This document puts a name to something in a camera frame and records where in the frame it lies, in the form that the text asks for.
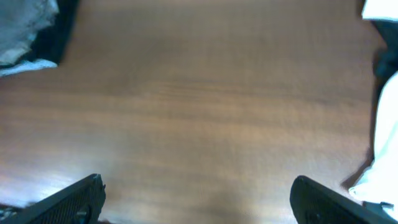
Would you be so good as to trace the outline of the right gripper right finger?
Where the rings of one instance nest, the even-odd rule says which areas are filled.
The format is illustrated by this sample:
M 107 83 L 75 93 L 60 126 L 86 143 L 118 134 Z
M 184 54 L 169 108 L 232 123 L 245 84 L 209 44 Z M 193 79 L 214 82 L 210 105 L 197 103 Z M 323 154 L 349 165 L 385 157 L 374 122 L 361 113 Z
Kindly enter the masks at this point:
M 292 184 L 290 206 L 299 224 L 397 223 L 381 208 L 370 210 L 304 175 Z

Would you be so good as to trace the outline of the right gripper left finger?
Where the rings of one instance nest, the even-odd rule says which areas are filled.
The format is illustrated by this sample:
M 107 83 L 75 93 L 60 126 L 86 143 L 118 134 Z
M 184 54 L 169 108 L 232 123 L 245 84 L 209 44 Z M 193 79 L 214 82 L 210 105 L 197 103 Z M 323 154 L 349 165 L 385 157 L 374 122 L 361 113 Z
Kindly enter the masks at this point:
M 26 208 L 1 205 L 3 224 L 96 224 L 106 200 L 106 186 L 91 174 Z

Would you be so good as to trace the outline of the grey-green shorts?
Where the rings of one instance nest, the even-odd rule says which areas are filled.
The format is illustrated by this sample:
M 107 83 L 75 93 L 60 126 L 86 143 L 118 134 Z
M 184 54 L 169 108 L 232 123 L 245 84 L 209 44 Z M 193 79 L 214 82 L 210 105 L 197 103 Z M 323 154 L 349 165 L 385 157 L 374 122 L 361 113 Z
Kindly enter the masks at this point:
M 52 26 L 58 13 L 56 0 L 1 0 L 1 65 L 30 52 L 38 32 Z

